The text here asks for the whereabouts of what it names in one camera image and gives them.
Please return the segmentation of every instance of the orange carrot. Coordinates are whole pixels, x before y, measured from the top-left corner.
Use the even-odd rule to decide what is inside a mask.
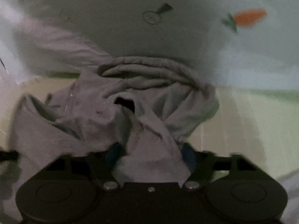
[[[251,27],[257,22],[260,22],[266,15],[267,12],[265,9],[249,9],[236,13],[234,15],[234,21],[239,27]]]

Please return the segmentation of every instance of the crumpled fabric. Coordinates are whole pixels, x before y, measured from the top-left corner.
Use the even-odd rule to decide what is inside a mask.
[[[218,109],[215,88],[183,64],[163,58],[120,57],[83,71],[70,87],[43,104],[22,97],[10,147],[20,155],[19,178],[2,200],[4,213],[21,220],[17,189],[61,154],[84,156],[122,144],[113,175],[124,182],[178,182],[190,171],[182,160],[186,138]]]

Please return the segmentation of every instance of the gray cloth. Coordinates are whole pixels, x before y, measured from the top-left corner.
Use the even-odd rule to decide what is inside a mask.
[[[299,170],[278,180],[288,193],[288,205],[282,215],[284,224],[299,223]]]
[[[131,101],[132,108],[115,104]],[[14,196],[28,178],[59,155],[86,155],[125,146],[114,170],[119,182],[178,182],[190,175],[180,147],[218,109],[215,88],[169,59],[121,57],[84,71],[44,105],[24,96],[16,110],[11,148],[21,154],[19,179],[4,212],[20,220]]]

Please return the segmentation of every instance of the black circular cover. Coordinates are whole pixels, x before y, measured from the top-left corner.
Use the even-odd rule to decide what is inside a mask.
[[[246,176],[244,180],[227,176],[208,185],[209,205],[235,222],[263,222],[281,215],[288,201],[283,187],[272,179],[255,179],[254,173]]]
[[[96,197],[87,179],[29,180],[17,191],[16,204],[24,219],[59,224],[84,215]]]

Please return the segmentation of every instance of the screw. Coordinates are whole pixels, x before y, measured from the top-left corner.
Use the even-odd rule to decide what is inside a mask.
[[[118,183],[113,182],[113,181],[105,182],[103,184],[103,187],[104,187],[104,189],[107,189],[107,190],[114,190],[114,189],[118,188]]]
[[[156,189],[154,188],[154,187],[149,187],[148,189],[147,189],[147,191],[149,191],[149,192],[154,192]]]
[[[195,181],[188,181],[185,183],[185,187],[187,189],[197,189],[200,187],[199,183],[198,182],[195,182]]]

